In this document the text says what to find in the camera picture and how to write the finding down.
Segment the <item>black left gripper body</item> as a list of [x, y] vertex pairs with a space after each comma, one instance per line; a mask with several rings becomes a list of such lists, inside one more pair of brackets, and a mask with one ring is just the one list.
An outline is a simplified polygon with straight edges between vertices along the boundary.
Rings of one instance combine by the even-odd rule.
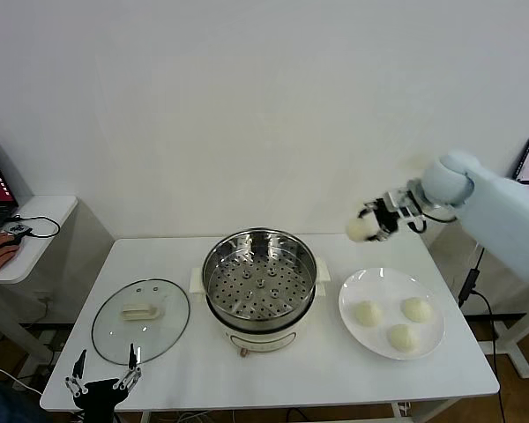
[[89, 382], [85, 389], [74, 397], [74, 404], [84, 412], [84, 423], [112, 422], [115, 407], [128, 396], [128, 389], [121, 388], [116, 379]]

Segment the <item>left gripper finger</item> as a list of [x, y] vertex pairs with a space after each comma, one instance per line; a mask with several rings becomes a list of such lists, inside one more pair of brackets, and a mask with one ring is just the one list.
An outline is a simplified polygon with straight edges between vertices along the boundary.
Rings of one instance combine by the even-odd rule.
[[113, 385], [113, 389], [131, 392], [141, 375], [142, 371], [139, 366], [138, 354], [136, 353], [134, 344], [130, 344], [127, 372]]
[[82, 378], [86, 362], [86, 349], [84, 349], [75, 361], [70, 376], [65, 378], [65, 386], [73, 397], [81, 397], [87, 393]]

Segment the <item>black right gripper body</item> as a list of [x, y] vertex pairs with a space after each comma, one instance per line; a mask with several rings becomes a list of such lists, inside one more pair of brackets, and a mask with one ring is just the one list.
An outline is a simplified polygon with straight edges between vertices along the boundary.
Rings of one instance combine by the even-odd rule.
[[376, 207], [376, 220], [380, 231], [384, 234], [394, 234], [399, 230], [399, 213], [389, 211], [384, 204]]

